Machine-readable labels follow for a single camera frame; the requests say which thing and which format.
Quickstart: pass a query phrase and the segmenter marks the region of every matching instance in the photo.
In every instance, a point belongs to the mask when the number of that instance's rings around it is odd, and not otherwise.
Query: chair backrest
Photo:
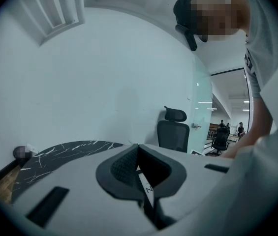
[[[226,146],[227,138],[229,136],[229,129],[227,128],[219,128],[216,131],[216,139],[214,141],[215,145],[218,146]]]
[[[177,122],[183,122],[187,120],[187,115],[184,111],[179,109],[168,108],[166,106],[164,106],[164,108],[166,109],[165,120]]]
[[[187,153],[189,131],[186,124],[161,120],[157,124],[158,144],[162,148]]]

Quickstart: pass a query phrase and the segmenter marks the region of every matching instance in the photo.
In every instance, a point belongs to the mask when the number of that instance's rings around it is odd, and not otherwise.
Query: marble tabletop
[[[105,141],[78,141],[45,149],[31,158],[20,170],[13,186],[12,203],[27,188],[42,180],[63,164],[120,146],[123,146],[123,144]]]

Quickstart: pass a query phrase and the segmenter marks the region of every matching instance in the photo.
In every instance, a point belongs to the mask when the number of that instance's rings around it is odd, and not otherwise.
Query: office chair
[[[161,120],[157,124],[158,145],[162,148],[187,153],[190,129],[188,125],[178,123],[187,119],[186,113],[166,106],[164,108],[166,109],[166,120]]]
[[[229,136],[229,129],[227,128],[219,128],[216,131],[216,137],[213,138],[211,147],[216,149],[215,155],[218,156],[219,152],[222,154],[221,151],[227,150],[229,146],[229,142],[227,141],[227,138]]]

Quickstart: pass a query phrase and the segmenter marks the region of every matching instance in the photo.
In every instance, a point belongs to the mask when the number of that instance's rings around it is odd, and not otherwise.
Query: standing person
[[[244,127],[243,127],[243,123],[240,122],[237,130],[237,136],[239,137],[239,139],[243,136],[243,134],[244,134]]]
[[[205,42],[214,35],[220,39],[239,30],[246,33],[245,71],[252,90],[253,123],[250,131],[222,155],[234,158],[240,148],[254,145],[271,130],[273,119],[260,90],[278,68],[278,12],[268,0],[177,0],[174,14],[179,25]]]
[[[224,123],[223,123],[223,120],[221,120],[221,123],[219,124],[219,127],[220,127],[220,128],[225,127],[225,125],[224,125]]]

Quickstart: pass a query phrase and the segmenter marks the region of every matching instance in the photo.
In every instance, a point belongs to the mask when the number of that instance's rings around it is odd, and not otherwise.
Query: gray t-shirt
[[[261,98],[260,90],[278,68],[278,11],[269,0],[248,0],[250,28],[246,38],[245,71],[252,97]]]

